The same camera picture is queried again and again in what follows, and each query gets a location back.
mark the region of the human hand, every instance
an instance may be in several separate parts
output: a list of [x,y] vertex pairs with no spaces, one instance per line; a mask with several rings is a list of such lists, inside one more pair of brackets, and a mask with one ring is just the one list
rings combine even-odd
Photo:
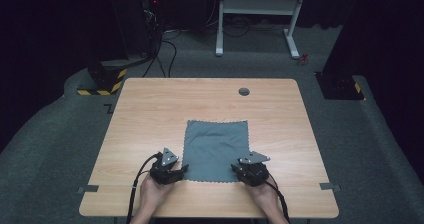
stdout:
[[156,209],[163,203],[175,183],[159,185],[147,174],[141,183],[140,207],[131,224],[147,224]]
[[[266,181],[274,187],[277,186],[271,177],[268,177]],[[277,192],[272,187],[266,183],[256,187],[245,184],[245,187],[256,205],[265,213],[272,224],[289,224],[278,204]]]

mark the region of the dark background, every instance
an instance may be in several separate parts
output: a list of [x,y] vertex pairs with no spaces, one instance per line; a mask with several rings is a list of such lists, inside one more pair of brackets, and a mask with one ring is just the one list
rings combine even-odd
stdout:
[[[80,1],[84,0],[0,0],[1,150],[32,115],[63,95],[65,80],[87,67],[87,55],[101,59],[113,50],[116,53],[109,59],[124,56],[123,47],[112,41],[119,39],[122,28],[111,8],[113,1],[103,0],[101,6],[98,0],[86,2],[90,11],[83,24],[77,25],[73,17]],[[193,9],[187,9],[187,1]],[[161,3],[168,13],[165,18],[183,20],[182,25],[199,26],[213,9],[213,0]],[[304,0],[298,20],[300,27],[319,24],[323,29],[345,23],[323,73],[366,77],[399,146],[421,180],[423,6],[422,0]],[[178,12],[188,15],[175,15]],[[84,29],[81,25],[98,28]],[[81,43],[84,37],[90,38]]]

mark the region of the gray cloth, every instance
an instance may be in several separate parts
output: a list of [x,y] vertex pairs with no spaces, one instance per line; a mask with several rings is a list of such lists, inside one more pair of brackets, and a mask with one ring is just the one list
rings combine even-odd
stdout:
[[237,182],[231,164],[249,154],[247,121],[188,121],[183,163],[189,164],[184,179],[205,182]]

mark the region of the yellow and black hazard tape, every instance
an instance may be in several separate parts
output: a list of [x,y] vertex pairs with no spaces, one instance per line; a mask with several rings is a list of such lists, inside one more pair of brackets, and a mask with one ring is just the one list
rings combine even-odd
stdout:
[[110,96],[110,95],[115,95],[122,85],[122,81],[124,79],[126,72],[127,72],[127,69],[124,69],[124,70],[119,72],[118,77],[116,79],[116,83],[112,86],[112,88],[110,90],[77,89],[78,94],[80,94],[81,96],[91,96],[91,95]]

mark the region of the wooden table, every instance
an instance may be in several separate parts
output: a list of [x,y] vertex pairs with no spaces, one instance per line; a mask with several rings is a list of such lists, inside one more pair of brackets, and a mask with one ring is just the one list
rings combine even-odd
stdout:
[[[240,95],[240,88],[248,88],[250,94]],[[290,217],[338,215],[332,190],[321,190],[319,185],[329,180],[297,83],[221,78],[127,79],[88,183],[99,188],[85,192],[80,213],[126,216],[131,185],[148,157],[168,147],[180,156],[176,168],[181,167],[188,120],[247,120],[250,149],[271,157],[265,164],[285,196]],[[264,214],[240,182],[181,181],[155,216],[258,218]]]

